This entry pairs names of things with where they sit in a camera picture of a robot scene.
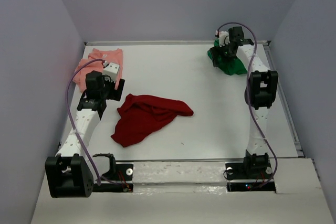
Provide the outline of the green t shirt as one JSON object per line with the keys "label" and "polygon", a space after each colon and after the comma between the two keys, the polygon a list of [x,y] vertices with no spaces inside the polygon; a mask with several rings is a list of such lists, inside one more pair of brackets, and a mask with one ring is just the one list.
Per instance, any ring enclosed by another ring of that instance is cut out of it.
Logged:
{"label": "green t shirt", "polygon": [[[209,57],[210,60],[212,60],[212,48],[210,48],[207,51],[207,56]],[[217,68],[219,68],[224,74],[232,76],[235,74],[243,75],[247,73],[247,70],[244,67],[244,64],[238,58],[225,59],[224,57],[222,57],[222,59],[223,59],[223,67],[217,67]]]}

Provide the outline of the red t shirt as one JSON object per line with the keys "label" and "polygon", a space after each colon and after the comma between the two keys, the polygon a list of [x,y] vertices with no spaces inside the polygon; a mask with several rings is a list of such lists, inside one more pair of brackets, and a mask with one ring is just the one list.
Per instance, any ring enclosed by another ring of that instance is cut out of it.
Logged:
{"label": "red t shirt", "polygon": [[124,148],[142,142],[150,134],[170,124],[177,116],[194,114],[183,101],[147,94],[128,94],[117,112],[120,119],[111,138]]}

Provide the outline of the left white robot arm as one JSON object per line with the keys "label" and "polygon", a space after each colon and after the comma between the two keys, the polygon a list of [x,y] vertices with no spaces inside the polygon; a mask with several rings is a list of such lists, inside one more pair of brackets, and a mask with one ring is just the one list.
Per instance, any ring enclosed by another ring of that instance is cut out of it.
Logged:
{"label": "left white robot arm", "polygon": [[107,100],[120,101],[124,80],[117,79],[119,68],[86,74],[86,89],[80,97],[76,115],[69,114],[72,130],[55,156],[45,161],[50,195],[53,198],[89,197],[101,176],[111,179],[116,166],[109,161],[94,164],[88,146],[102,119]]}

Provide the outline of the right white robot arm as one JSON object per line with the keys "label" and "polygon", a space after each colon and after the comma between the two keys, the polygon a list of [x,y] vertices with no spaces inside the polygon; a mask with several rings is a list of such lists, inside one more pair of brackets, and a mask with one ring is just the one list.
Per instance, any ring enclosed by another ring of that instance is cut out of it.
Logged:
{"label": "right white robot arm", "polygon": [[273,179],[275,168],[270,163],[274,155],[266,139],[269,110],[275,102],[278,73],[270,70],[257,55],[257,45],[244,36],[242,27],[228,31],[217,30],[217,42],[209,50],[214,67],[232,66],[237,63],[246,70],[244,99],[250,113],[249,141],[245,157],[240,163],[228,163],[224,171],[227,180]]}

